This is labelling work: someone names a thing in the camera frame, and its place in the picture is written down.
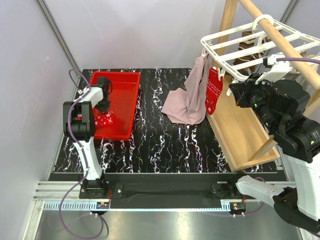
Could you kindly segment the red snowflake sock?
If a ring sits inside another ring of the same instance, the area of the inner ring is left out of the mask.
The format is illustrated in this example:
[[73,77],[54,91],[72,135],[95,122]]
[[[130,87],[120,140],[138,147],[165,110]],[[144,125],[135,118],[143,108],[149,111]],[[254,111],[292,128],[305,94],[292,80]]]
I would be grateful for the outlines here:
[[219,68],[212,67],[208,74],[208,83],[206,88],[205,107],[209,115],[216,110],[218,99],[223,90],[223,76]]
[[113,111],[108,111],[106,113],[98,113],[94,117],[95,126],[100,129],[106,126],[110,126],[115,122],[116,115]]

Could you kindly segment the white clip hanger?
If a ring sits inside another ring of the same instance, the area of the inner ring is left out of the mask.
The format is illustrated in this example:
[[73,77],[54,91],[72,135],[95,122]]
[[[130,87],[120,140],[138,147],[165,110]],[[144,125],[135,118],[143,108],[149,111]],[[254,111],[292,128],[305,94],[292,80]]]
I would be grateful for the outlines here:
[[[318,47],[320,45],[320,40],[316,37],[304,34],[286,24],[281,23],[280,21],[274,20],[270,15],[263,15],[266,19],[271,20],[273,26],[280,32],[284,32],[287,35],[284,37],[289,43],[296,40],[303,41],[303,44],[300,44],[295,47],[295,50],[298,53],[302,53],[306,50]],[[242,36],[232,40],[228,40],[222,43],[212,44],[212,41],[220,37],[227,37],[231,34],[242,33],[245,30],[251,30],[251,33],[247,36]],[[249,77],[245,74],[240,73],[242,69],[248,69],[252,66],[260,65],[263,63],[263,56],[260,58],[249,59],[243,63],[232,64],[233,61],[237,59],[242,59],[247,56],[260,55],[266,53],[268,50],[276,49],[276,44],[271,41],[263,41],[264,39],[269,38],[269,36],[263,31],[257,28],[257,23],[251,22],[244,24],[238,27],[234,27],[228,30],[217,32],[204,36],[200,43],[203,46],[203,50],[206,54],[210,55],[212,59],[222,68],[221,72],[227,72],[233,76],[234,80],[237,82],[244,82]],[[228,48],[233,45],[238,45],[244,42],[252,42],[253,46],[246,49],[241,49],[234,51],[228,54],[218,53],[218,50],[223,48]]]

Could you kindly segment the mauve sock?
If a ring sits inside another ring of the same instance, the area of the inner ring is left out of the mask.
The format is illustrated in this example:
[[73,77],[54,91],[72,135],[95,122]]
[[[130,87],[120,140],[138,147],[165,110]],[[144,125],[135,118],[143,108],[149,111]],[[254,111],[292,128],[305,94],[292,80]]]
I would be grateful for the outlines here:
[[199,56],[184,82],[185,89],[169,91],[161,112],[173,124],[200,124],[206,116],[206,91],[212,58]]

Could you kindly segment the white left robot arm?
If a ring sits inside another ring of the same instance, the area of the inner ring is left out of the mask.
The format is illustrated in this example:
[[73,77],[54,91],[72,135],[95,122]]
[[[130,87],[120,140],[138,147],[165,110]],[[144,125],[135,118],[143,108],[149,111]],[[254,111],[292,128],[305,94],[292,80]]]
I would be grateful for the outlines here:
[[108,184],[98,162],[94,146],[96,124],[94,108],[106,113],[113,87],[106,77],[99,77],[97,84],[90,85],[77,99],[62,105],[63,132],[73,142],[83,169],[81,193],[103,198],[108,193]]

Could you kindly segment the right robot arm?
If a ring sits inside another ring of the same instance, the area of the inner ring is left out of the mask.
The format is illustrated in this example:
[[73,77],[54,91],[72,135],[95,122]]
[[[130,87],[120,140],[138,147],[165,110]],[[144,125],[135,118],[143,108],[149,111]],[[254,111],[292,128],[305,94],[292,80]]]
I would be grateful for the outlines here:
[[274,208],[286,223],[320,232],[320,125],[304,116],[310,94],[294,80],[231,83],[235,103],[251,108],[292,168],[295,187],[273,186],[239,173],[228,185],[232,198],[246,195]]

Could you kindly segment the red plastic bin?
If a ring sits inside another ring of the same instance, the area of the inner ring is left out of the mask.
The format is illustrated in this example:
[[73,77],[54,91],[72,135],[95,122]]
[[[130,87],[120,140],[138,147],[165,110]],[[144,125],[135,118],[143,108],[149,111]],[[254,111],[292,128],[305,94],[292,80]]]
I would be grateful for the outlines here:
[[[110,80],[108,111],[115,113],[115,121],[112,125],[97,128],[94,135],[96,140],[128,141],[130,139],[138,92],[140,88],[141,74],[138,72],[112,72],[95,71],[90,79],[90,84],[97,84],[98,77],[106,77]],[[96,108],[93,114],[101,113]]]

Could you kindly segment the wooden hanging rod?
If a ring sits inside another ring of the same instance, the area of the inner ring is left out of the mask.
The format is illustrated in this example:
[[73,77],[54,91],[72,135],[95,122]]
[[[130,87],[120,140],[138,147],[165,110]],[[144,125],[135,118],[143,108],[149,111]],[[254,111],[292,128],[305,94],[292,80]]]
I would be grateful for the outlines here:
[[[261,18],[259,21],[256,21],[256,19],[258,19],[263,14],[251,0],[239,0],[238,2],[254,18],[254,21],[263,29],[263,31],[269,36],[269,38],[275,43],[275,45],[287,58],[302,58],[302,56],[295,50],[295,48],[284,38],[284,36],[274,27],[274,25],[268,19]],[[293,61],[292,65],[315,90],[318,90],[320,88],[320,76],[307,62]]]

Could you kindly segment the wooden rack frame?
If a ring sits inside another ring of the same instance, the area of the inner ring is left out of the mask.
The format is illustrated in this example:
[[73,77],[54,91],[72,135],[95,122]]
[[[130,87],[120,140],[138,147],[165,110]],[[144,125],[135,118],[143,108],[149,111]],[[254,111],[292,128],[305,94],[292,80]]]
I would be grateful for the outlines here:
[[[238,2],[236,0],[228,0],[225,2],[222,21],[219,32],[229,30],[233,27],[233,19],[235,16]],[[211,41],[213,45],[230,41],[233,39],[245,37],[252,33],[251,29],[244,30],[241,33],[233,33],[228,36],[216,38]],[[302,40],[294,40],[290,44],[295,48],[302,45]],[[222,48],[217,52],[225,55],[238,50],[252,47],[253,42],[242,42],[240,44],[231,45]],[[303,62],[302,58],[286,57],[281,50],[273,48],[275,54],[281,54],[282,61],[289,61],[292,70],[290,73],[300,72],[292,65],[292,62]],[[319,61],[318,57],[310,59],[308,63],[312,68]],[[229,85],[231,82],[237,82],[228,72],[222,72],[222,68],[214,61],[215,66],[220,69],[223,76],[223,89],[218,98],[216,109],[212,115],[207,115],[209,123],[219,141],[220,147],[225,155],[226,161],[231,171],[247,169],[253,166],[276,160],[279,153],[276,149],[276,143],[273,138],[269,137],[266,129],[262,126],[254,111],[250,108],[240,108],[236,105],[235,100],[230,96]],[[306,115],[310,115],[320,105],[320,88],[315,90],[306,106]]]

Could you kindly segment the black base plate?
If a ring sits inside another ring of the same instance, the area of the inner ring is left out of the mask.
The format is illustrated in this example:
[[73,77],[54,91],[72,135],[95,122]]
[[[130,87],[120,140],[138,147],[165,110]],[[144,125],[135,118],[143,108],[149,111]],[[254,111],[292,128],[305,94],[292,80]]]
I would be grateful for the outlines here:
[[107,173],[104,183],[84,182],[81,199],[110,199],[111,208],[124,210],[190,210],[209,212],[221,200],[239,200],[233,183],[237,173]]

